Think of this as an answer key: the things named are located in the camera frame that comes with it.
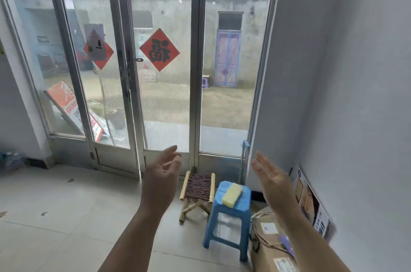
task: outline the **person's left hand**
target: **person's left hand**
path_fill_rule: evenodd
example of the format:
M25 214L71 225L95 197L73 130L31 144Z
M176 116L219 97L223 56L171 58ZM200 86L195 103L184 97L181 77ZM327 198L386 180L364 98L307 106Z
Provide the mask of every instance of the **person's left hand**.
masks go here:
M181 154L177 145L162 151L147 166L143 176L140 208L162 216L173 201L181 169Z

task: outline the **sponge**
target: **sponge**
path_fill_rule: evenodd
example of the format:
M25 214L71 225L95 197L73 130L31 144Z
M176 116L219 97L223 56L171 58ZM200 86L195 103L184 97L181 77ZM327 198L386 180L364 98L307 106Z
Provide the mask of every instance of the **sponge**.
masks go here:
M235 203L237 202L238 198L240 197L241 193L243 191L243 187L240 186L239 184L233 183L225 195L223 196L223 204L233 208Z

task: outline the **black baseboard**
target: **black baseboard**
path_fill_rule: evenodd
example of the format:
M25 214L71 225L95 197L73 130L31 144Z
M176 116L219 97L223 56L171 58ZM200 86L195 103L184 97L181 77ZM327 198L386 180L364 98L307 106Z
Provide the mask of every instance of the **black baseboard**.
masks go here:
M47 163L41 159L26 158L29 166L47 169Z
M251 191L251 200L256 200L257 202L266 202L262 192Z

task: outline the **purple door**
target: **purple door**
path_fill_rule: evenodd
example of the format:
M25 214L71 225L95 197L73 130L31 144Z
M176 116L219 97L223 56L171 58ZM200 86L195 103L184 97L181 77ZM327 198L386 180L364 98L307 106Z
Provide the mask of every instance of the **purple door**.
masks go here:
M240 41L240 31L217 31L214 70L214 84L216 86L237 86Z

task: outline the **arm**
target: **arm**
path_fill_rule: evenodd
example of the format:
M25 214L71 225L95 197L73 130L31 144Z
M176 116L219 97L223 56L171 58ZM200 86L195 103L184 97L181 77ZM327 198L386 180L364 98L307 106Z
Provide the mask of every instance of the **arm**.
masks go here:
M99 272L146 272L154 236L177 190L181 155L174 145L147 166L140 206Z
M289 176L259 152L252 168L263 186L265 200L287 233L300 271L350 272L302 214Z

